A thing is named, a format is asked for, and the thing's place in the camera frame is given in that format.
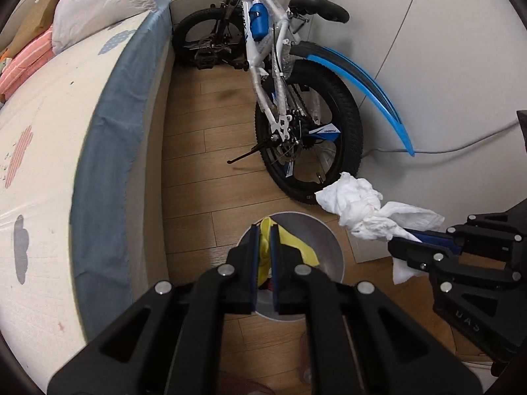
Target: bicycle saddle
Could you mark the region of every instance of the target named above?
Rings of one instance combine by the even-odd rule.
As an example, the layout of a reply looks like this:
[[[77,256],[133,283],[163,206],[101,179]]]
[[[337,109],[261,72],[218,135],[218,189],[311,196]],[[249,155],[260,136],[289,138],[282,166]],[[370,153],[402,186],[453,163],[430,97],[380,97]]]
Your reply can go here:
[[[349,21],[348,11],[328,0],[291,0],[289,9],[297,14],[317,14],[333,22],[346,23]]]

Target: crumpled white tissue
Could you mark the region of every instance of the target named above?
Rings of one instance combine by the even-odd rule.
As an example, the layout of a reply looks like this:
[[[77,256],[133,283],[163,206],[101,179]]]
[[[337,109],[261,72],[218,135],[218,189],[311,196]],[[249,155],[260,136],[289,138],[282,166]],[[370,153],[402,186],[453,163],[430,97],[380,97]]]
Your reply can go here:
[[[403,227],[414,230],[437,230],[444,217],[429,209],[418,208],[396,201],[389,201],[383,207],[383,195],[376,191],[364,178],[355,178],[342,172],[338,181],[316,193],[318,204],[328,212],[339,216],[338,224],[345,226],[349,233],[363,240],[394,236],[420,242]],[[411,269],[407,263],[394,258],[394,284],[406,282],[412,276],[422,276],[425,272]]]

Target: bicycle wheel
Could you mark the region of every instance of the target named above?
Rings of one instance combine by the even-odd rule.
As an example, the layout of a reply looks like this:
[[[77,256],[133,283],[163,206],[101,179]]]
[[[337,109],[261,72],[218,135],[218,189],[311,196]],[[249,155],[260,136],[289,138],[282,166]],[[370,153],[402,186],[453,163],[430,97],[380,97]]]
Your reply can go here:
[[[289,197],[315,204],[315,193],[338,180],[341,172],[357,174],[363,149],[362,123],[346,85],[322,65],[297,60],[287,84],[289,107],[294,110],[302,106],[308,113],[307,117],[294,116],[290,122],[291,135],[296,129],[301,138],[297,134],[297,141],[263,149],[260,154],[272,179]],[[263,87],[272,98],[273,79],[268,78]],[[298,126],[299,121],[304,123],[303,128]],[[320,128],[333,130],[331,125],[340,134],[307,134]],[[258,104],[255,129],[259,143],[271,134],[267,117]]]
[[[243,55],[245,38],[243,17],[239,9],[236,9],[229,19],[221,39],[215,38],[224,15],[224,8],[199,10],[188,15],[176,26],[172,46],[180,62],[192,63],[200,49],[213,51],[220,60],[234,60]]]

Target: blue water bottle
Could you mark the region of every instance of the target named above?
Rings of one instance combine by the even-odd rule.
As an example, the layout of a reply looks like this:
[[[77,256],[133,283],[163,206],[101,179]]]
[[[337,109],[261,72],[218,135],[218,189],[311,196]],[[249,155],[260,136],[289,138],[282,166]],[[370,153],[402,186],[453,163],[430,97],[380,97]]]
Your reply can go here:
[[[269,32],[269,13],[259,0],[254,0],[254,4],[249,10],[251,19],[251,33],[255,41],[260,41]]]

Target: bicycle mudguard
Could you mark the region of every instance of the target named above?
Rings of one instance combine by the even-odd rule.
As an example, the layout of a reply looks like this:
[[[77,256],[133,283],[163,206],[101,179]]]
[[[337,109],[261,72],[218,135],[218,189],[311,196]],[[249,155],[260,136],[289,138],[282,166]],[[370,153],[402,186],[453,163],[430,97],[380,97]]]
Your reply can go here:
[[[319,63],[334,71],[339,76],[346,78],[357,86],[366,96],[375,104],[383,113],[384,117],[394,128],[401,139],[406,151],[410,156],[415,156],[412,141],[408,132],[402,124],[399,114],[394,105],[384,93],[383,89],[376,83],[367,72],[359,67],[356,63],[346,58],[344,55],[328,47],[318,46],[318,44],[309,41],[301,41],[295,46],[291,46],[291,55],[300,56],[307,60]]]

